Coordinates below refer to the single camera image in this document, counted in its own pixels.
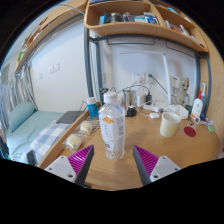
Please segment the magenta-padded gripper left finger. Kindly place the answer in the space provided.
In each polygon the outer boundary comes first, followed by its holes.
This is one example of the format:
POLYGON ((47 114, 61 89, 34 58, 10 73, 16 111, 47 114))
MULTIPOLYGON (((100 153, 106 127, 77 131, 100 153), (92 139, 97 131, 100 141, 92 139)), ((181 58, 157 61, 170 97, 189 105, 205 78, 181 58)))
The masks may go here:
POLYGON ((46 168, 46 171, 85 187, 85 179, 93 156, 94 146, 90 145, 68 157, 59 156, 46 168))

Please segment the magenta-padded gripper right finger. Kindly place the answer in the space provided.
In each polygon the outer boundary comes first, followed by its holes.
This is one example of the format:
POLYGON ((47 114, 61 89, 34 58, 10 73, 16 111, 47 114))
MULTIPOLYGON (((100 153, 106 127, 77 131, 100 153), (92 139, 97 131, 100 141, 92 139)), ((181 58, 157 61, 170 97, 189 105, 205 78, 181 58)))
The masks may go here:
POLYGON ((167 156, 158 157, 137 145, 133 146, 133 157, 143 185, 155 182, 180 170, 167 156))

